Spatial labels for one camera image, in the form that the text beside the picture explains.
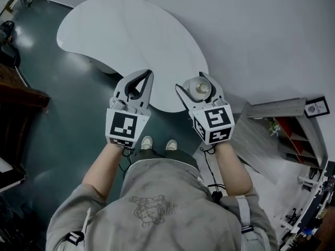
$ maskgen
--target gray t-shirt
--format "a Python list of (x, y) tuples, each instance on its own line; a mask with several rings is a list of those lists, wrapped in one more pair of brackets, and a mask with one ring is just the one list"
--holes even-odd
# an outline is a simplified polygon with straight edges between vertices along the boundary
[[(81, 184), (51, 218), (46, 250), (70, 250), (65, 236), (82, 230), (88, 208), (85, 250), (240, 250), (236, 198), (222, 198), (224, 207), (213, 203), (199, 176), (179, 161), (138, 161), (128, 170), (120, 199), (107, 206), (92, 186)], [(251, 225), (263, 229), (278, 250), (255, 190), (246, 199)]]

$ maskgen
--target backpack strap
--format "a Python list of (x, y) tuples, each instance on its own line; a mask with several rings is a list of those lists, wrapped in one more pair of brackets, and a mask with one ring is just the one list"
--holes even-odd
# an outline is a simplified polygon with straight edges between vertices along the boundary
[(253, 228), (250, 225), (250, 208), (248, 201), (246, 200), (244, 195), (236, 196), (236, 199), (240, 209), (242, 233), (253, 231)]
[(87, 216), (85, 218), (83, 229), (81, 232), (70, 232), (66, 236), (66, 240), (75, 245), (77, 251), (85, 250), (85, 234), (90, 214), (91, 214), (91, 208), (89, 208), (87, 211)]
[(261, 228), (258, 228), (258, 227), (255, 227), (254, 231), (262, 236), (265, 251), (271, 251), (270, 241), (269, 241), (269, 238), (268, 238), (267, 234), (265, 233), (265, 231), (262, 230)]

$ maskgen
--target black chair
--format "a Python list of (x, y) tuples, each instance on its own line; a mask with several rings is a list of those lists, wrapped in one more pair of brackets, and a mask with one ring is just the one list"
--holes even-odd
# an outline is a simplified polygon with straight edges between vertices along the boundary
[(8, 41), (14, 30), (14, 22), (8, 20), (0, 25), (0, 41)]
[(19, 68), (21, 58), (18, 49), (8, 42), (0, 43), (0, 63), (14, 69)]

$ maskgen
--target person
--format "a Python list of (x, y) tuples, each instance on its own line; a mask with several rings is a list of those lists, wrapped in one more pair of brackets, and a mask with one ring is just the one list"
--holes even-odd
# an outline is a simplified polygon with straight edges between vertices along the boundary
[[(107, 144), (82, 183), (51, 218), (46, 250), (76, 250), (73, 242), (78, 238), (70, 241), (71, 235), (84, 238), (78, 244), (82, 250), (241, 250), (240, 215), (249, 214), (249, 209), (249, 228), (265, 232), (263, 238), (259, 237), (262, 233), (249, 237), (261, 247), (253, 250), (278, 250), (251, 178), (228, 142), (215, 147), (228, 194), (221, 198), (221, 206), (199, 181), (196, 161), (178, 150), (176, 141), (168, 142), (163, 157), (152, 147), (151, 137), (145, 136), (126, 174), (120, 199), (106, 206), (123, 150)], [(241, 195), (249, 209), (239, 208), (236, 196)]]

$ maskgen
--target dark green floor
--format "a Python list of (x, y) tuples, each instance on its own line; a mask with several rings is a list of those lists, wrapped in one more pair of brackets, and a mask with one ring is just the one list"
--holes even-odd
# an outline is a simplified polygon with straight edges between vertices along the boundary
[[(14, 19), (20, 69), (29, 85), (48, 93), (51, 101), (48, 113), (37, 118), (27, 140), (23, 158), (27, 181), (5, 192), (5, 197), (14, 206), (29, 203), (45, 225), (106, 144), (106, 108), (119, 79), (118, 75), (102, 73), (87, 58), (58, 47), (57, 30), (69, 11), (48, 2), (35, 2)], [(98, 31), (97, 24), (92, 36)], [(187, 112), (151, 110), (142, 137), (151, 135), (158, 152), (174, 138), (180, 149), (193, 154), (200, 138)], [(119, 171), (109, 201), (118, 199), (121, 185)]]

